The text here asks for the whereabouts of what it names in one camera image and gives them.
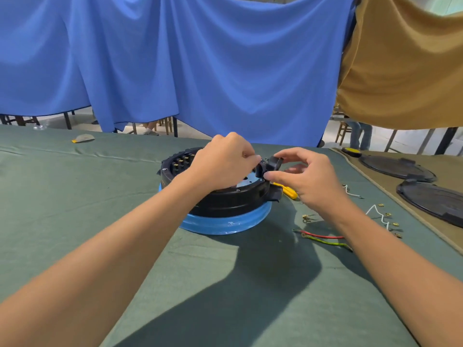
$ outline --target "yellow and black round object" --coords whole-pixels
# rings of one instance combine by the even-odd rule
[[[355,148],[350,148],[350,147],[343,147],[341,151],[355,158],[358,158],[362,155],[362,153],[359,150],[356,150]]]

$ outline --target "white floor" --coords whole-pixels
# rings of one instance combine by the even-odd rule
[[[75,111],[75,116],[72,116],[71,113],[69,113],[69,118],[70,118],[73,130],[101,131],[101,128],[99,125],[92,124],[92,122],[95,121],[95,118],[92,115],[91,108],[84,108],[81,110],[77,110]],[[38,120],[41,124],[43,124],[47,128],[66,129],[66,122],[62,114],[55,115],[55,116],[38,117]],[[325,148],[339,147],[340,141],[338,141],[338,143],[334,142],[336,140],[338,129],[339,129],[339,122],[334,122],[334,121],[328,122],[327,128],[325,130],[325,134],[323,135],[323,141],[325,142],[325,146],[324,146]],[[129,133],[132,130],[133,130],[132,124],[129,124],[126,126],[123,133]],[[143,128],[141,124],[136,125],[136,130],[137,130],[137,133],[140,133],[140,134],[145,131],[145,129]],[[443,134],[444,131],[445,129],[443,129],[442,132],[439,132],[436,134],[434,138],[436,140],[435,143],[439,142],[439,140],[441,139],[439,135],[441,135],[440,133]],[[157,132],[160,135],[167,134],[165,127],[158,126]],[[399,133],[397,134],[396,140],[392,143],[391,147],[403,153],[416,153],[418,151],[419,145],[421,144],[424,138],[421,136],[416,137],[415,135],[413,136],[413,138],[401,138],[401,133],[406,134],[407,132],[409,132],[410,134],[414,133],[415,135],[417,133],[422,132],[421,135],[425,135],[425,131],[421,131],[421,130],[399,131]],[[392,131],[388,129],[374,128],[373,136],[371,139],[370,150],[371,151],[384,151],[391,133]],[[207,136],[206,134],[201,133],[200,131],[190,127],[189,125],[181,121],[178,121],[178,136],[195,138],[195,139],[211,139],[210,136]],[[344,137],[342,146],[348,147],[349,141],[350,141],[350,134],[347,133],[346,136]],[[435,147],[434,146],[430,146],[430,147],[431,149],[428,149],[428,151],[425,151],[425,154],[433,154],[433,151],[435,151]]]

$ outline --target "person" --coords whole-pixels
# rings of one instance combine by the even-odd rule
[[[352,128],[352,132],[350,133],[350,148],[354,148],[360,151],[368,151],[370,149],[371,144],[371,134],[373,133],[373,127],[366,123],[360,123],[356,121],[349,121],[347,122]],[[360,134],[363,130],[363,137],[362,143],[360,143]]]
[[[143,135],[156,135],[159,136],[158,133],[153,131],[154,127],[156,127],[157,121],[154,122],[149,122],[149,123],[143,123],[143,127],[145,128],[145,132]]]
[[[264,177],[294,188],[336,226],[416,340],[463,346],[463,283],[352,203],[328,157],[300,147],[275,156],[299,164]],[[260,160],[238,134],[215,136],[162,191],[7,298],[0,346],[99,346],[188,211],[209,192],[238,184]]]

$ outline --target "jeans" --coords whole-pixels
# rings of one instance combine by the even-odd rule
[[[371,133],[373,131],[373,127],[369,124],[359,123],[359,122],[347,122],[352,128],[352,133],[350,134],[350,148],[355,148],[356,150],[360,151],[367,151],[370,149],[371,143]],[[361,130],[363,130],[363,138],[362,143],[360,144],[360,134]]]

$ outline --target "forearm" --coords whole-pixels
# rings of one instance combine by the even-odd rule
[[[332,222],[423,347],[463,346],[463,283],[348,203]]]
[[[0,346],[98,346],[208,191],[185,175],[0,305]]]

